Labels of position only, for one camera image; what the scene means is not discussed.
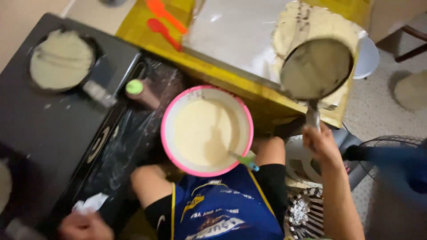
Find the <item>hand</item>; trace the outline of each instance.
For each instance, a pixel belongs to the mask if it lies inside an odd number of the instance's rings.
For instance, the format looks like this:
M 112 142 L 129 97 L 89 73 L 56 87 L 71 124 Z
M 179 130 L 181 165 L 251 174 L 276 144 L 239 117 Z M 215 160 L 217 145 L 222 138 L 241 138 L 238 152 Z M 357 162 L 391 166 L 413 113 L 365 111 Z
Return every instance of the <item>hand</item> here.
M 59 232 L 66 240 L 113 240 L 114 233 L 99 213 L 72 212 L 62 220 Z
M 324 123 L 320 123 L 320 132 L 309 125 L 302 129 L 304 147 L 313 153 L 313 158 L 323 167 L 344 167 L 341 153 L 332 135 L 332 131 Z

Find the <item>orange spoon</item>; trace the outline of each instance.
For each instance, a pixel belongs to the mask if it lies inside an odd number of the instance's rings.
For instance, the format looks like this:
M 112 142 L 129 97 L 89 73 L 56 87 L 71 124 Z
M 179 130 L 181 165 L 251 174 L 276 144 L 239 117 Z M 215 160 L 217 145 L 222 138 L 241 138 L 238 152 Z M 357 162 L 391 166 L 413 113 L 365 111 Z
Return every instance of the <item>orange spoon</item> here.
M 172 14 L 164 9 L 164 3 L 161 0 L 146 0 L 147 7 L 158 18 L 165 18 L 170 22 L 181 34 L 187 32 L 187 28 L 180 23 Z
M 159 32 L 163 35 L 163 37 L 174 47 L 178 52 L 182 51 L 182 46 L 179 44 L 175 39 L 173 39 L 170 34 L 169 30 L 166 28 L 163 23 L 161 23 L 159 20 L 155 18 L 150 18 L 147 20 L 147 25 L 153 32 Z

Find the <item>person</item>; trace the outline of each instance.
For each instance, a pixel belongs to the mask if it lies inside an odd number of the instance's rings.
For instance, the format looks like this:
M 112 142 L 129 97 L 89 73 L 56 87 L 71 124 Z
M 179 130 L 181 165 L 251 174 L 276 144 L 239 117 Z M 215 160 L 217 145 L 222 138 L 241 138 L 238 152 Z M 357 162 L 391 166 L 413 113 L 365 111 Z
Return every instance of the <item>person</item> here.
M 348 175 L 331 130 L 303 127 L 304 146 L 319 162 L 323 180 L 323 227 L 326 238 L 363 240 L 363 228 L 351 197 Z M 285 148 L 281 138 L 263 142 L 256 152 L 260 167 L 244 165 L 212 178 L 186 175 L 174 184 L 158 165 L 137 168 L 131 182 L 158 239 L 284 238 Z M 97 214 L 67 216 L 59 232 L 70 240 L 111 240 L 111 229 Z

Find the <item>striped basket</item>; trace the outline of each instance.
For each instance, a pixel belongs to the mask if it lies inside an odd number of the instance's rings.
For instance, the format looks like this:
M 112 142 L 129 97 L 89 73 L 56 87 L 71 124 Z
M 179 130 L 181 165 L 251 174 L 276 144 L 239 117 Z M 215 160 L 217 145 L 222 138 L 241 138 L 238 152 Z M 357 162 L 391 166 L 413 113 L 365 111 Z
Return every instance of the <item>striped basket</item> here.
M 291 198 L 290 205 L 288 207 L 288 224 L 290 227 L 290 232 L 295 239 L 324 237 L 322 192 L 323 190 L 321 188 L 307 188 L 298 195 Z M 310 211 L 306 213 L 308 221 L 300 225 L 295 225 L 294 216 L 296 209 L 294 206 L 301 198 L 309 199 L 310 201 Z

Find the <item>yellow table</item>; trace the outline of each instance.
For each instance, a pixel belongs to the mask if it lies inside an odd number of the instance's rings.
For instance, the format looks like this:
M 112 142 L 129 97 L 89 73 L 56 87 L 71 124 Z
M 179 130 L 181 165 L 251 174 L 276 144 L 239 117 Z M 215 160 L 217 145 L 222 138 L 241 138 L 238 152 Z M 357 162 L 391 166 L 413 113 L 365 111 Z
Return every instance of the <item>yellow table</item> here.
M 330 2 L 333 0 L 306 0 L 310 4 L 325 6 L 322 1 Z M 349 9 L 364 9 L 367 12 L 366 6 L 368 3 L 363 0 L 347 1 L 354 1 L 358 4 L 345 6 L 342 5 L 342 2 L 345 2 L 345 0 L 340 0 L 340 4 L 329 4 L 328 6 L 332 11 L 336 11 L 344 17 L 364 26 L 365 24 L 362 20 L 365 18 L 360 17 L 363 15 L 361 14 L 362 11 L 358 10 L 359 14 L 355 14 L 354 11 L 349 11 Z M 167 11 L 184 25 L 188 26 L 192 18 L 191 11 L 195 4 L 194 0 L 163 0 L 163 2 Z M 144 0 L 138 0 L 122 22 L 116 36 L 177 63 L 182 70 L 193 77 L 238 95 L 248 106 L 254 120 L 254 125 L 257 128 L 272 129 L 274 125 L 289 122 L 307 111 L 307 108 L 303 105 L 295 103 L 272 89 L 239 77 L 234 73 L 186 53 L 175 51 L 164 40 L 161 34 L 150 31 L 146 24 L 149 18 L 155 18 L 154 14 L 148 10 Z M 172 25 L 164 19 L 160 19 L 160 21 L 167 26 L 172 37 L 180 39 L 180 33 Z M 350 79 L 347 84 L 348 89 L 351 89 L 352 80 Z M 347 106 L 348 92 L 344 93 L 341 102 L 334 111 L 321 109 L 321 119 L 323 121 L 333 126 L 341 127 L 341 121 Z

